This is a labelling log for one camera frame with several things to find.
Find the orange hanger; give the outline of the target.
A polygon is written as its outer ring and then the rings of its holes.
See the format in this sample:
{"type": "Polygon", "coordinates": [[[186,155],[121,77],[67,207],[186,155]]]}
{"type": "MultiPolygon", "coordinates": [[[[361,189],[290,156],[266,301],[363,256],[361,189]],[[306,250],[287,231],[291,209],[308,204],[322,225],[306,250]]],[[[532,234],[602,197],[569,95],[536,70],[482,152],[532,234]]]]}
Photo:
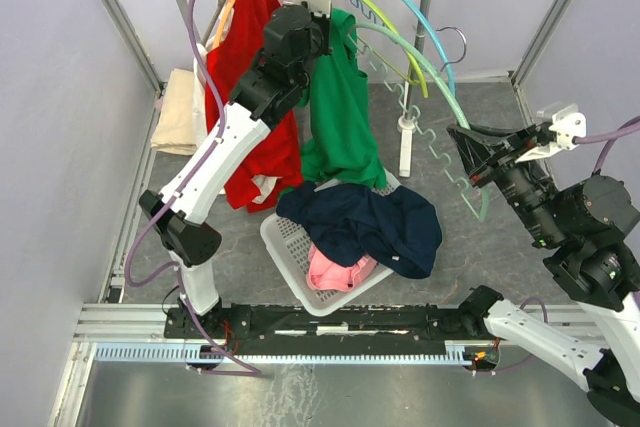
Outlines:
{"type": "Polygon", "coordinates": [[[227,23],[233,12],[235,0],[218,0],[216,11],[212,18],[209,36],[205,46],[214,49],[223,41],[227,31],[227,23]]]}

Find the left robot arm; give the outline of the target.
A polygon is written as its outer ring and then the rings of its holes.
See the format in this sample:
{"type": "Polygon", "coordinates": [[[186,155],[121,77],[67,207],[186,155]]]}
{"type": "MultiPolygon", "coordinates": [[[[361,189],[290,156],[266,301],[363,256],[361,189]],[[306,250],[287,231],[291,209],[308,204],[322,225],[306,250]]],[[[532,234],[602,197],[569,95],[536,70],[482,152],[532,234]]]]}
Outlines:
{"type": "Polygon", "coordinates": [[[213,267],[221,235],[206,222],[210,208],[250,152],[300,104],[316,61],[330,51],[331,10],[308,3],[276,9],[213,131],[169,184],[139,199],[179,274],[191,307],[186,323],[198,336],[212,336],[221,325],[213,267]]]}

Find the mint green hanger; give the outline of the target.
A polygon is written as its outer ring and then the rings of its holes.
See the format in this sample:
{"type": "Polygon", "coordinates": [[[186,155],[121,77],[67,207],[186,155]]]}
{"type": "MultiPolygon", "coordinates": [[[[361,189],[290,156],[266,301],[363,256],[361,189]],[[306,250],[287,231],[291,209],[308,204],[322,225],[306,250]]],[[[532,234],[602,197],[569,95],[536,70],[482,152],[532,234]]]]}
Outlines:
{"type": "MultiPolygon", "coordinates": [[[[451,92],[448,84],[443,80],[441,75],[436,71],[436,68],[432,65],[430,61],[428,61],[422,53],[420,53],[415,47],[410,45],[400,34],[392,32],[387,27],[383,27],[381,25],[376,25],[370,22],[357,22],[352,30],[354,29],[363,29],[376,32],[387,39],[389,39],[394,44],[400,46],[405,53],[410,54],[414,57],[418,63],[419,69],[422,72],[425,72],[433,81],[433,83],[440,90],[441,94],[445,98],[449,108],[451,109],[458,127],[469,128],[470,123],[465,115],[463,109],[461,108],[458,100],[455,95],[451,92]]],[[[468,198],[467,194],[472,190],[472,186],[470,181],[466,177],[458,176],[454,177],[449,171],[449,167],[452,165],[453,160],[451,156],[445,152],[439,153],[433,147],[434,142],[437,140],[437,134],[433,129],[427,129],[426,135],[429,136],[428,149],[431,152],[432,156],[436,160],[444,161],[443,172],[447,179],[454,185],[456,185],[459,189],[459,196],[472,212],[472,214],[476,217],[479,222],[485,222],[489,207],[490,207],[490,195],[489,191],[486,187],[483,187],[479,190],[479,196],[481,199],[481,205],[478,209],[474,207],[471,200],[468,198]]]]}

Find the pink t shirt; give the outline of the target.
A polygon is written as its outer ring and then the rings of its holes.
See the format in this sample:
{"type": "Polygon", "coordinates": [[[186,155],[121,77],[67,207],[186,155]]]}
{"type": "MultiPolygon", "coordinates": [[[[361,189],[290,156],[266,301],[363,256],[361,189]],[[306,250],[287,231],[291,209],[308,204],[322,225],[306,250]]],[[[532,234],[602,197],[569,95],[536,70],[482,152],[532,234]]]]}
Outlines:
{"type": "Polygon", "coordinates": [[[309,270],[306,282],[315,291],[351,292],[358,287],[377,266],[377,261],[363,256],[352,266],[341,266],[328,259],[314,244],[308,252],[309,270]]]}

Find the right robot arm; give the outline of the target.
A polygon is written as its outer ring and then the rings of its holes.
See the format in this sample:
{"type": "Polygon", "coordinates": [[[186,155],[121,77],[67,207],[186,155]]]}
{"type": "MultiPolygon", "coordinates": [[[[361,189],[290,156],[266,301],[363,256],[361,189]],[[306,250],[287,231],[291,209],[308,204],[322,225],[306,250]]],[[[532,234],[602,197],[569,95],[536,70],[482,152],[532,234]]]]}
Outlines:
{"type": "Polygon", "coordinates": [[[467,336],[488,334],[525,349],[578,385],[616,426],[639,423],[639,263],[625,239],[639,211],[623,182],[594,172],[560,190],[539,160],[587,142],[586,123],[557,121],[519,131],[450,125],[470,183],[495,184],[533,239],[551,251],[543,264],[556,284],[600,329],[593,346],[554,329],[487,286],[458,307],[467,336]]]}

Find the navy blue t shirt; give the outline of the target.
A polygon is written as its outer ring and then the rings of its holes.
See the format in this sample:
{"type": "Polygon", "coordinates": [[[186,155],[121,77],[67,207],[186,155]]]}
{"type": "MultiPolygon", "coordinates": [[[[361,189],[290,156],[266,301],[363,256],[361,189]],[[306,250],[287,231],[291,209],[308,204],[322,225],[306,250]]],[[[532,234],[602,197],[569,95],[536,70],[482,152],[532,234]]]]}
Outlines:
{"type": "Polygon", "coordinates": [[[360,184],[319,189],[306,182],[282,195],[276,214],[302,226],[340,266],[369,256],[414,280],[431,275],[443,240],[435,207],[404,186],[381,195],[360,184]]]}

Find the green t shirt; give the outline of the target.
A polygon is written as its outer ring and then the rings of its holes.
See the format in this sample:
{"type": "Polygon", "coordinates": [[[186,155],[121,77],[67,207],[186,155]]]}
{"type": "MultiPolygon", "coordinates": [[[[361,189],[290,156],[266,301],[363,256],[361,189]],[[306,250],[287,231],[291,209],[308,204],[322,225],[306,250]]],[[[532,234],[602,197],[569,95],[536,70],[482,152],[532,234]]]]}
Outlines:
{"type": "Polygon", "coordinates": [[[311,138],[300,150],[302,175],[313,182],[338,179],[383,189],[386,173],[370,126],[368,76],[358,65],[352,14],[332,10],[329,47],[303,98],[311,138]]]}

